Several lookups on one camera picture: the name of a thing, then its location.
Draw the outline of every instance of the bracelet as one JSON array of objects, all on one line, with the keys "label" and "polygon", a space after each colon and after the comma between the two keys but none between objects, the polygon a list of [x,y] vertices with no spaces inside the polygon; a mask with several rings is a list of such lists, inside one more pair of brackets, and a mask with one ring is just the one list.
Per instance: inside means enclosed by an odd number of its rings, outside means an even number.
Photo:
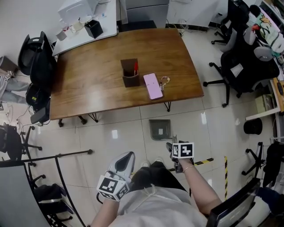
[{"label": "bracelet", "polygon": [[[194,165],[191,165],[191,166],[189,166],[189,167],[186,167],[185,170],[187,170],[188,168],[193,167],[193,166],[194,166]],[[185,170],[182,171],[182,172],[185,173]]]}]

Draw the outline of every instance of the black bin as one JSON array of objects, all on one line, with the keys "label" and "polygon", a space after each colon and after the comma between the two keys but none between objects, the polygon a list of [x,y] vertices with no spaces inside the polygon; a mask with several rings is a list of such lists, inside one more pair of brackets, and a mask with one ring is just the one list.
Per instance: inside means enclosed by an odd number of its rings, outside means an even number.
[{"label": "black bin", "polygon": [[86,23],[85,29],[88,32],[88,35],[94,39],[103,33],[101,24],[96,20],[91,20],[90,22]]}]

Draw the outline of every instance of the keychain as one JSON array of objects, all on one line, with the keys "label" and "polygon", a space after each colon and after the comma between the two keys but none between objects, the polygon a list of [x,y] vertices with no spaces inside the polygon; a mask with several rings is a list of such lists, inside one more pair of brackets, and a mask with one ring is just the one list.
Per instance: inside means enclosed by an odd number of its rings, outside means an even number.
[{"label": "keychain", "polygon": [[163,92],[164,91],[164,87],[166,84],[168,84],[170,82],[170,78],[167,76],[163,76],[161,81],[160,81],[160,89]]}]

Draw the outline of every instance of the white wall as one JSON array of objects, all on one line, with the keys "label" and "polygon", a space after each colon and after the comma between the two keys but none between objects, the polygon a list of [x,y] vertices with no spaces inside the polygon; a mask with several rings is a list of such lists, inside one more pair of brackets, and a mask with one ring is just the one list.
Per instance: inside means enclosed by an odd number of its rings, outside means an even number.
[{"label": "white wall", "polygon": [[167,19],[169,23],[182,23],[207,27],[220,0],[192,0],[181,3],[170,0]]},{"label": "white wall", "polygon": [[18,62],[18,54],[25,37],[40,35],[54,37],[58,26],[57,10],[64,0],[0,0],[0,56]]}]

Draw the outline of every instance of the red pen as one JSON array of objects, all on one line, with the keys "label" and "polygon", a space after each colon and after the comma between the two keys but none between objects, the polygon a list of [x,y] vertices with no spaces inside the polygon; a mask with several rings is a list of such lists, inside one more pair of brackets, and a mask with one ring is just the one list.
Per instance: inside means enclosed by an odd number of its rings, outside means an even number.
[{"label": "red pen", "polygon": [[134,76],[138,74],[138,62],[135,62],[134,65]]}]

